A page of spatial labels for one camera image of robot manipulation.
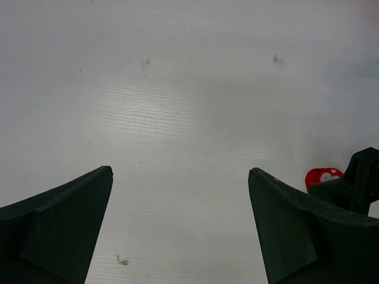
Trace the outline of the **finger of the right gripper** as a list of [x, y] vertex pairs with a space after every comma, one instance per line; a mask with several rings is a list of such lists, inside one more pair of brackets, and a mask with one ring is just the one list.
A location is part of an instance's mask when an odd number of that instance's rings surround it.
[[339, 178], [309, 187], [308, 193], [340, 208], [368, 215], [378, 200], [378, 150], [372, 147], [356, 152]]

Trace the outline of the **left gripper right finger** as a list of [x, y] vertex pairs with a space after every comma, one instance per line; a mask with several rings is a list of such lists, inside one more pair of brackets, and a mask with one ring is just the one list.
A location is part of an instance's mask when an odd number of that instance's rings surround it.
[[378, 219], [319, 200], [257, 167], [248, 186], [269, 283], [378, 283]]

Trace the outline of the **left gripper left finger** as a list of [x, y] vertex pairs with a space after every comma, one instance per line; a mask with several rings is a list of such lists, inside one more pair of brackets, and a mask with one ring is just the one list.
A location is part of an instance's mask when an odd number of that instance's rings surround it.
[[85, 283], [113, 185], [101, 166], [1, 208], [1, 283]]

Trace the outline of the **flower lego stack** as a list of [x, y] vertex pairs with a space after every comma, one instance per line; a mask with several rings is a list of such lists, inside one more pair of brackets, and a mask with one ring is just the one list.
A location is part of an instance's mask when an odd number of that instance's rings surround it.
[[334, 167], [314, 168], [307, 172], [304, 182], [307, 192], [312, 185], [339, 179], [343, 176], [343, 172]]

